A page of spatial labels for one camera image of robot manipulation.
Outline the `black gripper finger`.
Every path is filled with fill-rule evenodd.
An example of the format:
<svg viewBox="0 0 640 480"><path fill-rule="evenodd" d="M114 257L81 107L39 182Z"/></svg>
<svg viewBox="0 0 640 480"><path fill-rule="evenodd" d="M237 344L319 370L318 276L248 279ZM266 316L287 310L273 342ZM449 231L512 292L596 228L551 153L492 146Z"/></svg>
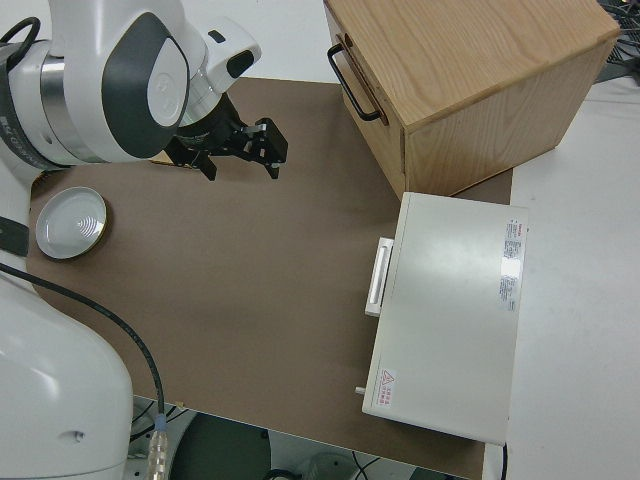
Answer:
<svg viewBox="0 0 640 480"><path fill-rule="evenodd" d="M276 180L280 167L286 163L288 142L270 118L262 118L252 139L254 160L264 166L269 176Z"/></svg>
<svg viewBox="0 0 640 480"><path fill-rule="evenodd" d="M192 167L199 170L209 181L217 176L217 167L206 151L198 151L192 161Z"/></svg>

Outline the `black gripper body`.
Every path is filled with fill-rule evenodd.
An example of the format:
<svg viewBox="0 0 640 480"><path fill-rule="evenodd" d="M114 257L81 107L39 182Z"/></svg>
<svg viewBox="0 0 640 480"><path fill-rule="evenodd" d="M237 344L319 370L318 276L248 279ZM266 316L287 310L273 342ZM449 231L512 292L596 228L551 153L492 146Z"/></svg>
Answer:
<svg viewBox="0 0 640 480"><path fill-rule="evenodd" d="M209 156L236 156L246 161L255 161L252 155L251 138L243 132L244 123L227 93L202 119L179 127L167 145L167 156L176 166L192 167L198 151Z"/></svg>

